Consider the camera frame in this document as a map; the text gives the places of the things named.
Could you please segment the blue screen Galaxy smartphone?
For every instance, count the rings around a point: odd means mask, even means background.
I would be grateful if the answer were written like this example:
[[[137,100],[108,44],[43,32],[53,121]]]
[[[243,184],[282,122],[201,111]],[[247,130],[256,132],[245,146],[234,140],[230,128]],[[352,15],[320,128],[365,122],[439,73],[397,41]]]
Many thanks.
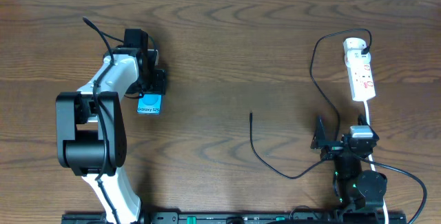
[[[159,115],[161,113],[162,96],[160,94],[145,94],[138,100],[137,113]]]

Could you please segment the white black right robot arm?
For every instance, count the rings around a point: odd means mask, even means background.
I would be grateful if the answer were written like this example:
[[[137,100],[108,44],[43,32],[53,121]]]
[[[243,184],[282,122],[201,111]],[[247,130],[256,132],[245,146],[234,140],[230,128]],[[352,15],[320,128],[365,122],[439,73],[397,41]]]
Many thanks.
[[[320,158],[333,161],[337,193],[348,212],[378,210],[384,205],[387,178],[373,170],[363,170],[361,163],[373,153],[379,140],[366,119],[360,115],[358,124],[349,128],[339,141],[326,137],[322,119],[316,119],[312,149],[320,150]]]

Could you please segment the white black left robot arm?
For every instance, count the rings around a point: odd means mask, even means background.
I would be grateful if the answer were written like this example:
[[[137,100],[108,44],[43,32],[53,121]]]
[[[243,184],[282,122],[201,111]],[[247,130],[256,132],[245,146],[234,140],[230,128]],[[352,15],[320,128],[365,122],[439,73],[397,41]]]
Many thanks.
[[[102,214],[64,214],[62,223],[148,223],[123,164],[127,136],[123,99],[136,100],[139,114],[158,115],[166,90],[166,71],[158,69],[158,49],[141,29],[103,55],[103,65],[88,83],[56,98],[57,156],[95,192]]]

